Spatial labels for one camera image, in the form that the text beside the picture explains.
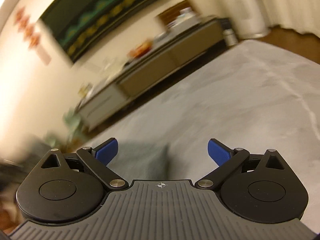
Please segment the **dark framed wall painting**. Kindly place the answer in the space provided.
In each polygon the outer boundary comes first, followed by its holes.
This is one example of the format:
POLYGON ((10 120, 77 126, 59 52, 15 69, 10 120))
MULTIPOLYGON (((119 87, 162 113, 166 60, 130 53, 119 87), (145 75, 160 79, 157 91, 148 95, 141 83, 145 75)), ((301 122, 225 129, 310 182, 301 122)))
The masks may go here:
POLYGON ((76 63, 101 38, 157 0, 54 0, 41 22, 76 63))

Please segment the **orange fruit plate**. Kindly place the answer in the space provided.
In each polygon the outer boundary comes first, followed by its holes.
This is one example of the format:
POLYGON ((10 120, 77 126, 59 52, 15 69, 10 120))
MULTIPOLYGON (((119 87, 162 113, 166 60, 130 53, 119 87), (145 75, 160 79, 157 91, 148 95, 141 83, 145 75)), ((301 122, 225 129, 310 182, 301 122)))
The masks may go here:
POLYGON ((129 51, 127 55, 129 58, 138 59, 148 53, 152 49, 152 46, 153 42, 151 40, 146 40, 136 48, 129 51))

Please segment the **white floor appliance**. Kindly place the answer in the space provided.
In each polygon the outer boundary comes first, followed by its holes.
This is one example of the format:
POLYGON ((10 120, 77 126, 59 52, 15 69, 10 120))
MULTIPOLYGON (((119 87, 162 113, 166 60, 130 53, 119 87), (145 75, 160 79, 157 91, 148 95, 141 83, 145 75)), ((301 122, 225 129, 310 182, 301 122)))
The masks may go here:
POLYGON ((240 27, 238 34, 243 39, 257 39, 269 34, 264 6, 261 0, 240 0, 240 27))

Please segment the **long grey sideboard cabinet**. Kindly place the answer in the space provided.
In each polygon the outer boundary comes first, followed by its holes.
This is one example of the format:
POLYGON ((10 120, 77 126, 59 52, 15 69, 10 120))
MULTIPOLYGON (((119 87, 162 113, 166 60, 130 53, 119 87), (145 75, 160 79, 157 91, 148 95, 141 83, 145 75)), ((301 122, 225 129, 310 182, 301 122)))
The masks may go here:
POLYGON ((167 35, 144 56, 93 89, 76 107, 82 123, 89 130, 94 129, 148 89, 223 43, 222 32, 219 19, 207 17, 177 36, 167 35))

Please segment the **grey knitted garment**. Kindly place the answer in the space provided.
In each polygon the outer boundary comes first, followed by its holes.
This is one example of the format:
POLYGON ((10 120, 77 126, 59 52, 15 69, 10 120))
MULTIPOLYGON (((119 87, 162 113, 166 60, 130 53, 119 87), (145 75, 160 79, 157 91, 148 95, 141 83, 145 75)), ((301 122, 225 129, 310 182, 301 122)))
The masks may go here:
POLYGON ((107 167, 129 184, 133 180, 167 180, 170 167, 168 153, 168 144, 120 142, 117 155, 107 167))

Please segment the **brown box on sideboard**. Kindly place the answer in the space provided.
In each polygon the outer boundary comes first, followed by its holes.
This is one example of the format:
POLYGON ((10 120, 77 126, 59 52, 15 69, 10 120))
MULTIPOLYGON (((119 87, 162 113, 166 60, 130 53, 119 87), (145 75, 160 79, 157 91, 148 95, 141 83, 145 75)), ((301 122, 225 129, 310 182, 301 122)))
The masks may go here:
POLYGON ((158 14, 157 18, 161 24, 167 26, 169 23, 174 21, 180 15, 180 11, 185 8, 191 8, 193 12, 199 14, 199 10, 195 7, 193 0, 183 0, 158 14))

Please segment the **red wall decoration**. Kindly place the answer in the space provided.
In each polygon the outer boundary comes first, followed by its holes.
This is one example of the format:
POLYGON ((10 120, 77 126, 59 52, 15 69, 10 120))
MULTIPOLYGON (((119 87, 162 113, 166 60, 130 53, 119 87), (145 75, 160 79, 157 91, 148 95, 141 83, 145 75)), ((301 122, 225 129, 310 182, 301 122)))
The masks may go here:
POLYGON ((41 45, 41 34, 36 31, 35 23, 30 22, 30 15, 25 13, 25 7, 18 8, 15 12, 14 25, 18 32, 23 34, 23 40, 28 42, 28 49, 34 50, 44 65, 48 65, 52 58, 41 45))

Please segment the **green plastic chair near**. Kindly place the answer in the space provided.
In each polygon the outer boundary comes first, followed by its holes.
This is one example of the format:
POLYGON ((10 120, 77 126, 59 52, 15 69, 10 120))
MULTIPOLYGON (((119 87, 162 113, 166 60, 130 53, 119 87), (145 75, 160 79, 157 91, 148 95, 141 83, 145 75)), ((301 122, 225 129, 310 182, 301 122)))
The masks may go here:
POLYGON ((48 132, 44 136, 44 141, 49 146, 52 148, 68 149, 87 141, 84 123, 75 109, 70 108, 69 111, 63 115, 62 120, 68 129, 67 137, 61 140, 55 133, 48 132))

